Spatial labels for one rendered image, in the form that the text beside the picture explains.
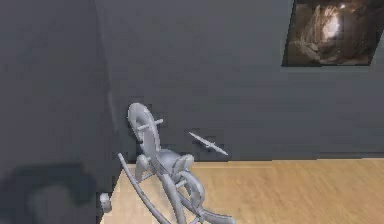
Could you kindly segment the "small grey round knob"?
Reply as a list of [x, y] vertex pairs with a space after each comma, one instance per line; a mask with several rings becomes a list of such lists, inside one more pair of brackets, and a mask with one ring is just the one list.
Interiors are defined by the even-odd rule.
[[101, 193], [100, 197], [100, 206], [104, 213], [109, 213], [112, 210], [112, 203], [108, 193]]

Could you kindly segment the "grey pointed blade shape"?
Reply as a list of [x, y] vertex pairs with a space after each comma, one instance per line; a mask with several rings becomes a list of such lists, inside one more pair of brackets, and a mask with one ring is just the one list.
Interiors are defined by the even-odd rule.
[[196, 140], [200, 141], [201, 143], [203, 143], [205, 145], [206, 148], [211, 148], [213, 150], [215, 150], [216, 152], [219, 152], [223, 155], [226, 155], [228, 156], [228, 153], [226, 151], [224, 151], [222, 148], [218, 147], [215, 142], [210, 142], [192, 132], [189, 132], [189, 134], [194, 137]]

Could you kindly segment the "brown framed wall picture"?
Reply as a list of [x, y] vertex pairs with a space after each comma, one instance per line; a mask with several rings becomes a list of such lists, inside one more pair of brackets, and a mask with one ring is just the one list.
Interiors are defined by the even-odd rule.
[[384, 32], [384, 0], [293, 0], [284, 67], [368, 66]]

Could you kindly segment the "grey rocking horse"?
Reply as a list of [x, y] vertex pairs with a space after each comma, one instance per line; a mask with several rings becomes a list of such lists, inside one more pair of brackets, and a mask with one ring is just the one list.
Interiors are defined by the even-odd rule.
[[141, 182], [153, 175], [162, 184], [177, 224], [236, 224], [233, 217], [217, 214], [203, 207], [205, 188], [190, 171], [194, 157], [191, 154], [180, 155], [161, 146], [157, 126], [163, 122], [162, 119], [156, 120], [145, 105], [135, 102], [128, 107], [127, 120], [142, 150], [142, 154], [136, 159], [135, 173], [131, 173], [121, 153], [118, 158], [139, 198], [160, 224], [171, 222], [140, 187]]

